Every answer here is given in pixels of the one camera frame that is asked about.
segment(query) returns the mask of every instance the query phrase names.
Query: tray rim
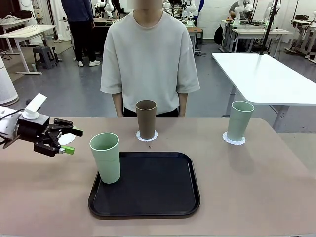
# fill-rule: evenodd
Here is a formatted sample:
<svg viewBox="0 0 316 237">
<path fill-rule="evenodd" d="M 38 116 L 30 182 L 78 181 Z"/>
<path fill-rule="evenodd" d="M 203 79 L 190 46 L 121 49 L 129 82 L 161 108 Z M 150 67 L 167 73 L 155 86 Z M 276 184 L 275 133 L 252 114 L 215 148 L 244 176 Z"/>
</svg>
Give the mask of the tray rim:
<svg viewBox="0 0 316 237">
<path fill-rule="evenodd" d="M 147 217 L 147 218 L 157 217 L 157 219 L 162 219 L 162 218 L 187 217 L 187 216 L 194 214 L 198 210 L 200 203 L 201 203 L 201 198 L 200 198 L 199 189 L 198 189 L 197 177 L 195 174 L 193 161 L 186 154 L 181 153 L 181 152 L 120 152 L 119 157 L 127 157 L 127 156 L 129 156 L 129 154 L 148 154 L 148 153 L 160 154 L 161 156 L 164 156 L 167 154 L 176 154 L 177 157 L 181 156 L 187 160 L 187 162 L 189 164 L 189 171 L 191 174 L 193 192 L 194 192 L 194 196 L 196 199 L 196 203 L 195 203 L 194 207 L 190 211 L 183 212 L 183 214 L 180 214 L 180 213 L 177 213 L 177 214 L 146 214 L 146 215 L 144 215 L 144 214 L 135 214 L 135 215 L 129 215 L 129 214 L 104 215 L 104 214 L 101 214 L 98 211 L 96 211 L 96 209 L 94 208 L 95 196 L 96 196 L 96 193 L 97 193 L 97 190 L 99 188 L 100 181 L 101 181 L 100 174 L 99 174 L 99 172 L 97 172 L 96 177 L 95 177 L 94 182 L 93 182 L 93 186 L 91 188 L 89 198 L 88 198 L 88 207 L 93 215 L 95 215 L 97 217 L 101 217 L 101 218 L 111 218 L 111 219 L 124 218 L 124 217 L 125 218 L 130 217 L 130 218 L 134 218 L 134 219 L 141 218 L 141 217 Z"/>
</svg>

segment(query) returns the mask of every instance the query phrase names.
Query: blue jacket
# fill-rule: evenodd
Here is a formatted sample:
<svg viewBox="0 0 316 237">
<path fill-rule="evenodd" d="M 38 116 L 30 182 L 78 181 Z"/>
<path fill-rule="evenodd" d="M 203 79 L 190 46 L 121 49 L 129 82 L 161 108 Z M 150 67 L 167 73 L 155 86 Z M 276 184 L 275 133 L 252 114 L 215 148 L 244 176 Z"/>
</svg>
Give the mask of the blue jacket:
<svg viewBox="0 0 316 237">
<path fill-rule="evenodd" d="M 90 0 L 61 0 L 68 21 L 91 21 L 93 13 Z"/>
</svg>

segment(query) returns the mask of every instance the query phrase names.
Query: paper doily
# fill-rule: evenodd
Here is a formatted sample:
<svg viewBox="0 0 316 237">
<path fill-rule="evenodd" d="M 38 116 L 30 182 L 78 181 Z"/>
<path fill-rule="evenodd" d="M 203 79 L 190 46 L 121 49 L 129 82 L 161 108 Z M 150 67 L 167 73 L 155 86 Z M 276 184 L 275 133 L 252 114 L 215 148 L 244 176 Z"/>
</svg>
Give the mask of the paper doily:
<svg viewBox="0 0 316 237">
<path fill-rule="evenodd" d="M 140 140 L 140 141 L 143 141 L 143 142 L 151 142 L 151 141 L 155 140 L 155 139 L 158 137 L 158 133 L 157 133 L 157 131 L 155 130 L 154 137 L 153 137 L 152 139 L 145 140 L 145 139 L 143 139 L 143 138 L 140 137 L 140 132 L 138 131 L 138 132 L 136 133 L 136 137 L 137 137 L 138 140 Z"/>
<path fill-rule="evenodd" d="M 229 139 L 229 138 L 227 137 L 227 132 L 225 132 L 225 133 L 223 134 L 223 139 L 224 139 L 226 142 L 228 142 L 229 144 L 232 144 L 232 145 L 242 145 L 242 144 L 244 144 L 244 143 L 246 142 L 246 138 L 245 138 L 245 137 L 242 137 L 242 140 L 239 141 L 239 142 L 232 141 L 231 139 Z"/>
<path fill-rule="evenodd" d="M 71 133 L 67 133 L 62 135 L 59 139 L 58 142 L 61 146 L 67 145 L 69 143 L 71 143 L 72 141 L 74 141 L 75 139 L 75 135 L 71 134 Z"/>
</svg>

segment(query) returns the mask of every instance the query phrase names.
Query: brown cup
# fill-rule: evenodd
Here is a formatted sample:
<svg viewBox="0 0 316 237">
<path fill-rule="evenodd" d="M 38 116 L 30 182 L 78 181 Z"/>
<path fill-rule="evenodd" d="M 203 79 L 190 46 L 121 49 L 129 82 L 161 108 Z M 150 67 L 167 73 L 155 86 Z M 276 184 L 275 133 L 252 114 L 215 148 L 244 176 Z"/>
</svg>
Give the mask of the brown cup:
<svg viewBox="0 0 316 237">
<path fill-rule="evenodd" d="M 140 137 L 149 140 L 155 135 L 157 104 L 151 100 L 142 100 L 136 104 Z"/>
</svg>

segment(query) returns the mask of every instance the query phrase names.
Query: shoe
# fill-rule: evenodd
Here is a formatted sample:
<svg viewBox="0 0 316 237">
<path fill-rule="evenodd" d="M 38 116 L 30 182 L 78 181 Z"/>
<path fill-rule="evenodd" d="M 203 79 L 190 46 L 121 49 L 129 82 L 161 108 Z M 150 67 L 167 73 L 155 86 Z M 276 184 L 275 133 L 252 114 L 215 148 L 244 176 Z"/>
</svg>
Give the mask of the shoe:
<svg viewBox="0 0 316 237">
<path fill-rule="evenodd" d="M 98 65 L 100 65 L 100 64 L 101 64 L 100 61 L 94 60 L 93 62 L 90 61 L 89 66 L 90 66 L 90 67 L 94 67 L 94 66 L 98 66 Z"/>
</svg>

